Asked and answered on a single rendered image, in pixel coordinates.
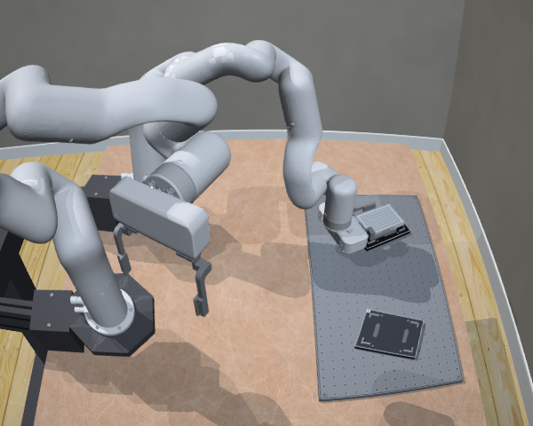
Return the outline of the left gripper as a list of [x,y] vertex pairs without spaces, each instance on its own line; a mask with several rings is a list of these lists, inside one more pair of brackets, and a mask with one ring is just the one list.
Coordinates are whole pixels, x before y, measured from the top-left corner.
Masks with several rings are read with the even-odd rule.
[[358,223],[358,221],[355,219],[354,217],[355,211],[363,209],[363,212],[364,212],[370,209],[374,209],[376,207],[376,203],[374,201],[370,201],[370,202],[354,207],[352,223],[349,226],[349,228],[347,228],[344,231],[333,231],[324,224],[323,222],[324,207],[325,207],[325,202],[319,206],[318,218],[320,219],[322,224],[325,226],[327,231],[330,233],[332,238],[335,240],[335,242],[339,245],[342,251],[346,254],[352,254],[358,250],[364,249],[367,245],[368,237],[370,241],[374,241],[375,239],[378,239],[380,237],[383,237],[383,236],[386,237],[387,235],[396,233],[396,230],[397,230],[396,227],[392,226],[390,228],[383,230],[383,232],[381,233],[375,234],[375,231],[371,227],[365,228],[361,222]]

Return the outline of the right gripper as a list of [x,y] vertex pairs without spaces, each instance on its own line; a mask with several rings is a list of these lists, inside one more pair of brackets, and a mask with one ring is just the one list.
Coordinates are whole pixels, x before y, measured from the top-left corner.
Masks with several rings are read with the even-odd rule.
[[[162,188],[167,193],[157,190]],[[113,216],[119,224],[114,238],[117,258],[123,274],[131,271],[125,253],[122,234],[141,233],[149,239],[176,251],[192,263],[196,271],[198,294],[194,298],[196,316],[209,312],[204,280],[211,271],[211,263],[201,259],[211,241],[209,218],[204,209],[183,201],[179,189],[167,178],[152,174],[145,184],[123,177],[108,193]],[[134,231],[133,231],[134,230]]]

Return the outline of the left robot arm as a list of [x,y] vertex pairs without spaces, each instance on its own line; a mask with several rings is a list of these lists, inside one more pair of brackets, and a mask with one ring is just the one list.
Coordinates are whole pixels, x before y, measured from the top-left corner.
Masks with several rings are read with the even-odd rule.
[[[311,209],[325,194],[324,224],[333,231],[349,228],[354,212],[356,183],[323,162],[313,162],[322,137],[313,76],[290,55],[263,40],[246,45],[219,43],[199,52],[182,52],[140,79],[170,77],[205,85],[226,75],[254,83],[263,82],[271,76],[271,80],[279,83],[288,133],[282,172],[290,201],[299,209]],[[129,177],[142,182],[145,175],[151,175],[166,159],[146,141],[143,124],[129,128],[129,136],[133,175],[122,173],[121,178]]]

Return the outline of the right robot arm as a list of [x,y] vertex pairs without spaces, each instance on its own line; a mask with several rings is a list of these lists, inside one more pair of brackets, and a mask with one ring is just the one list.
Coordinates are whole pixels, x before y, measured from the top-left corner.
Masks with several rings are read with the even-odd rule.
[[[152,174],[168,178],[190,203],[231,160],[219,134],[199,132],[217,110],[210,89],[178,78],[93,89],[51,85],[43,67],[29,65],[0,80],[0,130],[8,125],[19,140],[95,144],[145,123],[146,141],[166,159]],[[40,162],[25,162],[10,176],[0,173],[0,228],[36,244],[53,240],[79,294],[70,302],[84,306],[75,312],[83,312],[93,330],[119,335],[130,327],[134,304],[119,288],[78,184]]]

